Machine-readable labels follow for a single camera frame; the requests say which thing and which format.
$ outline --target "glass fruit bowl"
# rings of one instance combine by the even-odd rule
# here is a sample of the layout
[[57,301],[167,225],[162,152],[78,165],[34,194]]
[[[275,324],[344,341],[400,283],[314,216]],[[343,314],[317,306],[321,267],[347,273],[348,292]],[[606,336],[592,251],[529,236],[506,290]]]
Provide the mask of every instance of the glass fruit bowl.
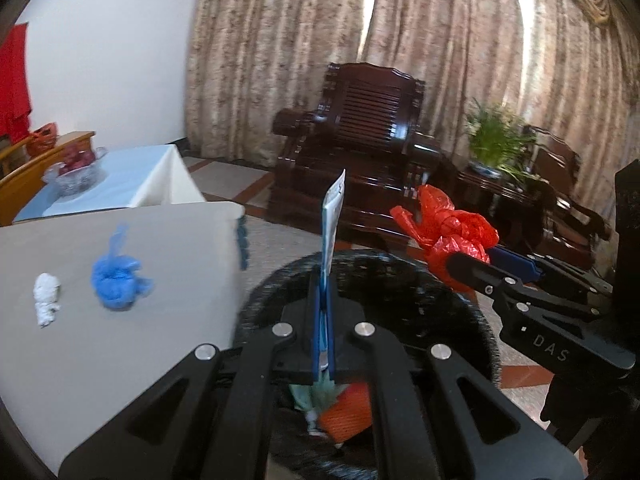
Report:
[[47,184],[57,187],[60,196],[72,196],[82,193],[98,181],[100,175],[100,160],[106,155],[107,149],[96,148],[94,153],[95,160],[88,166],[60,175],[60,168],[62,168],[65,163],[56,162],[47,168],[42,179]]

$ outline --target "floor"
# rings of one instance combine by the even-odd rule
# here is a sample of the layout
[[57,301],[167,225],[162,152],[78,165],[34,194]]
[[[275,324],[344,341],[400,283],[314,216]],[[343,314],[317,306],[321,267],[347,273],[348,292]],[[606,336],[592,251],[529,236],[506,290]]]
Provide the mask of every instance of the floor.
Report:
[[[246,209],[252,256],[246,272],[247,290],[254,288],[284,264],[320,250],[318,235],[290,226],[271,224],[263,219],[273,185],[273,173],[190,156],[185,156],[183,160],[207,200],[233,200]],[[351,247],[352,244],[348,242],[337,243],[340,249]],[[422,259],[422,251],[414,244],[410,244],[407,253],[417,260]],[[497,335],[502,323],[491,308],[492,300],[482,294],[478,294],[477,300]],[[502,392],[530,418],[546,428],[548,423],[540,421],[539,416],[553,375],[499,339],[498,346],[502,361]],[[272,476],[273,480],[294,478],[281,473]]]

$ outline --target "crumpled blue plastic bag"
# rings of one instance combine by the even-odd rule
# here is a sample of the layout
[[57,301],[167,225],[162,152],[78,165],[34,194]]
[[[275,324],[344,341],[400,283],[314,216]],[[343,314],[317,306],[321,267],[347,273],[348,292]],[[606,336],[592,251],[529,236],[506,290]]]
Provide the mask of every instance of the crumpled blue plastic bag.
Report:
[[121,309],[131,306],[138,296],[146,296],[153,288],[153,280],[140,278],[135,272],[140,262],[131,256],[118,255],[127,235],[127,226],[120,225],[109,240],[109,252],[100,257],[91,273],[91,284],[102,304]]

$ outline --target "table covered with white cloth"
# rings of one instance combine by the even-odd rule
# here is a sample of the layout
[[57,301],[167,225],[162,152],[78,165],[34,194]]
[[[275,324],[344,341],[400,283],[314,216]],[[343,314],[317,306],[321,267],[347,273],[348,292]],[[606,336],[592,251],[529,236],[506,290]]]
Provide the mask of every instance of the table covered with white cloth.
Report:
[[81,194],[59,197],[54,186],[46,185],[14,223],[87,211],[204,201],[173,144],[140,146],[107,153],[100,162],[98,182]]
[[[233,202],[205,202],[0,228],[0,398],[55,474],[71,450],[200,343],[231,344],[244,297],[243,214]],[[114,311],[102,306],[90,275],[122,223],[122,253],[142,263],[139,274],[154,289]],[[61,282],[60,310],[44,328],[33,301],[41,272]]]

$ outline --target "black trash bag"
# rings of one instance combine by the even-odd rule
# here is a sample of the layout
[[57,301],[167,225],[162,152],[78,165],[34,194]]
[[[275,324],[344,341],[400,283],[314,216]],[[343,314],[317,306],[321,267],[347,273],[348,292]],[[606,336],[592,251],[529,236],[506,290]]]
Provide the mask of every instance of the black trash bag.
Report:
[[[282,308],[306,297],[309,276],[320,265],[320,253],[276,270],[258,285],[242,307],[234,345],[280,320]],[[487,379],[500,381],[500,354],[495,336],[477,306],[450,290],[427,267],[374,250],[337,251],[332,274],[341,297],[359,302],[367,321],[391,330],[407,347],[429,349],[445,343]],[[270,453],[279,464],[306,480],[372,480],[377,478],[370,430],[335,449],[331,441],[309,436],[306,421],[293,409],[289,389],[280,392],[274,414]]]

